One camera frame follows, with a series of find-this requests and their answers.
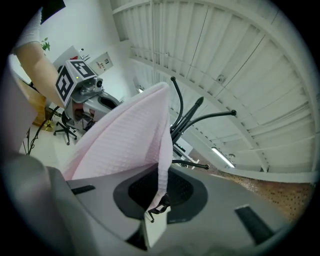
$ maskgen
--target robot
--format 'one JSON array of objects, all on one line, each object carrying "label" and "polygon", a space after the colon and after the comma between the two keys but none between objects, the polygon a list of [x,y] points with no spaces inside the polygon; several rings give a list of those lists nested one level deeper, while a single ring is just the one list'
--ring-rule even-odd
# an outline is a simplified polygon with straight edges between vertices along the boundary
[{"label": "robot", "polygon": [[[105,92],[103,79],[83,60],[67,60],[59,68],[55,87],[65,106],[66,124],[84,133],[120,105],[115,97]],[[82,104],[82,109],[76,109],[76,104]]]}]

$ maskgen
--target black slot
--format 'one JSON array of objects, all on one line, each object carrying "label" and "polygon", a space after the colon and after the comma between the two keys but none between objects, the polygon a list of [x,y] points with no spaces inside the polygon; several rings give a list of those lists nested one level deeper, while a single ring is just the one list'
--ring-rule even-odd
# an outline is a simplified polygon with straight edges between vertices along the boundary
[{"label": "black slot", "polygon": [[86,186],[81,186],[81,187],[76,187],[71,189],[72,193],[74,193],[75,195],[81,194],[81,193],[85,193],[88,192],[90,190],[95,190],[95,186],[93,185],[86,185]]},{"label": "black slot", "polygon": [[113,110],[117,107],[117,104],[113,100],[106,97],[99,97],[98,102],[110,110]]},{"label": "black slot", "polygon": [[243,206],[234,210],[256,245],[263,243],[274,235],[267,224],[251,209]]}]

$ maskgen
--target person's arm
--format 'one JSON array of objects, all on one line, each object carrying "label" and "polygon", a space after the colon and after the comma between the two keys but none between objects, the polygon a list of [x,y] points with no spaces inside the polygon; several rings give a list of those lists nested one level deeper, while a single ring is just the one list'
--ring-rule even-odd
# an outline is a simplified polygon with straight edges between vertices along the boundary
[{"label": "person's arm", "polygon": [[33,41],[24,44],[15,49],[15,54],[39,93],[57,106],[64,108],[56,91],[59,74],[45,56],[40,43]]}]

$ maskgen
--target white sleeve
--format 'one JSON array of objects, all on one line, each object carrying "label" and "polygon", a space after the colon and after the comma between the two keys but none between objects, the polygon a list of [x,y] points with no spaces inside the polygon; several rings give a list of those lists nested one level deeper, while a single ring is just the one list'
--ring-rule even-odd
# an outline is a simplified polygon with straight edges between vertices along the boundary
[{"label": "white sleeve", "polygon": [[36,12],[29,23],[25,26],[14,48],[18,48],[30,42],[40,42],[41,11],[42,8]]}]

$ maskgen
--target office chair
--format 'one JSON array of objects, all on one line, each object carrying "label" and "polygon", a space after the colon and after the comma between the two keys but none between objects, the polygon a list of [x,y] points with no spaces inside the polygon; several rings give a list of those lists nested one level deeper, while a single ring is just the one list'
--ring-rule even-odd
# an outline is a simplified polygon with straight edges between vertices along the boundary
[{"label": "office chair", "polygon": [[66,137],[68,139],[68,142],[66,144],[69,146],[70,145],[69,134],[74,136],[75,141],[77,140],[77,135],[75,135],[72,131],[70,131],[70,126],[67,125],[68,120],[69,120],[69,118],[66,116],[66,113],[63,111],[62,117],[61,117],[61,121],[62,121],[63,125],[60,122],[56,123],[56,126],[60,125],[62,127],[62,129],[54,131],[53,135],[56,136],[57,133],[65,132]]}]

